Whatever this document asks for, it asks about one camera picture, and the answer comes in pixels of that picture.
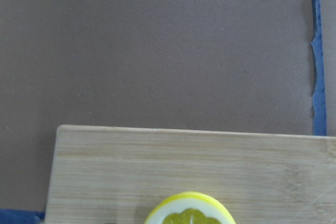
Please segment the yellow lemon half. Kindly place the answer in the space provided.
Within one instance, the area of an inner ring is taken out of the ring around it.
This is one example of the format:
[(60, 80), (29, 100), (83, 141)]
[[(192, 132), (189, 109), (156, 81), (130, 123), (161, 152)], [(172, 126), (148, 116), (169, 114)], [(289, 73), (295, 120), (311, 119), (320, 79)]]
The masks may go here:
[(186, 191), (164, 199), (145, 223), (235, 223), (235, 220), (217, 199)]

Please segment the bamboo cutting board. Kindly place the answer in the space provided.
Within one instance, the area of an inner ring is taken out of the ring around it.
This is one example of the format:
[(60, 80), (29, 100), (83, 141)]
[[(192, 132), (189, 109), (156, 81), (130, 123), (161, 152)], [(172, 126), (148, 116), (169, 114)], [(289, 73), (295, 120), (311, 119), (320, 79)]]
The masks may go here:
[(62, 125), (46, 223), (143, 223), (198, 191), (236, 223), (335, 223), (335, 138)]

